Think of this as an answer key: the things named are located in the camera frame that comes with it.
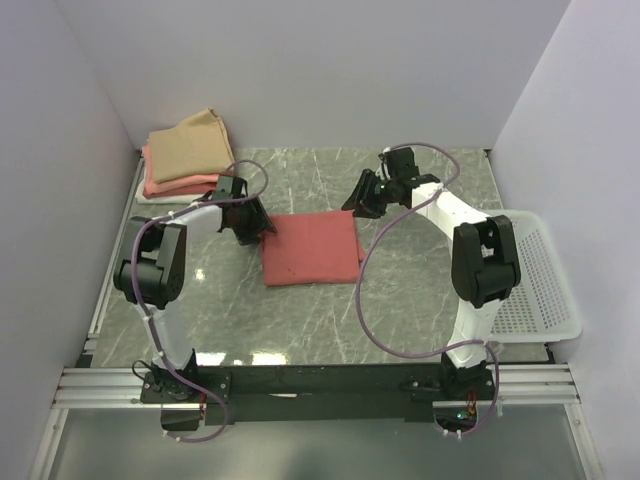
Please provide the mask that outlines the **red t-shirt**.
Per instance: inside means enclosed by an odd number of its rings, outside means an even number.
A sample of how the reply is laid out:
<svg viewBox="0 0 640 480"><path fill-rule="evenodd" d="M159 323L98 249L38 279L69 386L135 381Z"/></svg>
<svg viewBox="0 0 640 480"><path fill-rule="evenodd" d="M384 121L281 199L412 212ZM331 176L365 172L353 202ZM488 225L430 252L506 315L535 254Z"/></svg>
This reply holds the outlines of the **red t-shirt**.
<svg viewBox="0 0 640 480"><path fill-rule="evenodd" d="M261 241L264 284L351 284L357 281L365 252L355 218L347 211L278 214L275 232Z"/></svg>

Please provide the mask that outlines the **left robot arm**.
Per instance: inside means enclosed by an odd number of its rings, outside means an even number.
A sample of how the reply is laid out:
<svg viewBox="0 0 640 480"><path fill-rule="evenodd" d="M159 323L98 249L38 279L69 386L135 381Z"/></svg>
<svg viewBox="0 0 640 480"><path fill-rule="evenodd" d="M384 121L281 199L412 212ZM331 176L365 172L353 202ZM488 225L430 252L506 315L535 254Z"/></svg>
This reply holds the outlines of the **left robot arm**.
<svg viewBox="0 0 640 480"><path fill-rule="evenodd" d="M113 284L135 306L153 348L145 384L175 402L204 392L177 306L188 248L226 229L242 246L257 244L264 233L277 231L259 196L248 193L247 181L237 176L222 176L215 189L176 212L134 216L125 224Z"/></svg>

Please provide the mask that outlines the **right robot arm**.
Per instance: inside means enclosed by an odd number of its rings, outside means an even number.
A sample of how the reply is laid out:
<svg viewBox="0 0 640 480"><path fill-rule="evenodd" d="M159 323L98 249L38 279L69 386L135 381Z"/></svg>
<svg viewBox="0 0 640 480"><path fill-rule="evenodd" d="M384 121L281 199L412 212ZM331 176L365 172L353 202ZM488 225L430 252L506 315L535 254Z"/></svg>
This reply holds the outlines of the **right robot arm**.
<svg viewBox="0 0 640 480"><path fill-rule="evenodd" d="M379 168L362 171L342 208L356 217L379 219L388 205L402 205L446 236L458 308L450 340L435 352L441 358L436 387L460 399L497 383L486 358L497 314L521 281L515 233L507 216L484 213L454 195L449 181L421 173L414 149L412 144L385 149Z"/></svg>

